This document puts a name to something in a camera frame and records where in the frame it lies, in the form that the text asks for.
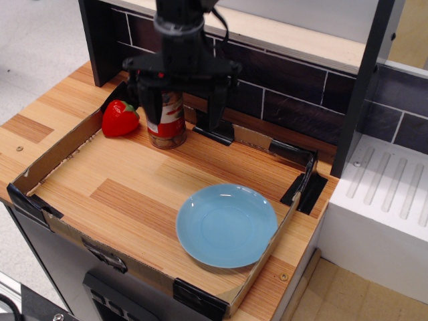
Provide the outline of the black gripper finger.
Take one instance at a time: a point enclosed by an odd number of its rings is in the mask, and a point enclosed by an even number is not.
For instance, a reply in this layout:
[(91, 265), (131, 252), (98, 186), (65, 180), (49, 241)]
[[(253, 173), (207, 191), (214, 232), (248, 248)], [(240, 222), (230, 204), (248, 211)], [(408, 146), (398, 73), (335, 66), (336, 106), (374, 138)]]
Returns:
[(163, 110), (163, 96), (160, 87), (146, 80), (138, 80), (137, 92), (138, 100), (145, 111), (146, 119), (153, 124), (159, 125)]
[(224, 113), (227, 101), (227, 85), (216, 83), (212, 86), (208, 96), (208, 128), (215, 130)]

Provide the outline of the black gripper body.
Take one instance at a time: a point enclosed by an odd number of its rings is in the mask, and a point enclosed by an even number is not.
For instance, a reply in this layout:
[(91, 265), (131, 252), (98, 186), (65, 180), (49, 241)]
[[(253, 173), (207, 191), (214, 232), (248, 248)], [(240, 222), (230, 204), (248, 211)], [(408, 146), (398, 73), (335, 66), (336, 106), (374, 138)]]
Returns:
[(161, 92), (178, 91), (225, 100), (237, 86), (242, 64), (216, 57), (214, 48), (204, 30), (163, 35), (160, 51), (123, 61), (130, 95), (137, 100), (160, 100)]

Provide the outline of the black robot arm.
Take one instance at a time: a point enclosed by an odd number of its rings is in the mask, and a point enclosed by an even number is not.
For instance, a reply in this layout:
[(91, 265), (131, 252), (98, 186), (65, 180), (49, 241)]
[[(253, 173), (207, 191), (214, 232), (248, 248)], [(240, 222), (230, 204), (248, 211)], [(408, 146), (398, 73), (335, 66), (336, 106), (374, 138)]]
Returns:
[(161, 121), (162, 92), (178, 91), (206, 96), (208, 129), (218, 127), (242, 65), (215, 57), (216, 47), (207, 40), (206, 13), (225, 23), (215, 5), (216, 1), (157, 1), (153, 24), (161, 36), (161, 50), (124, 60), (128, 92), (152, 123)]

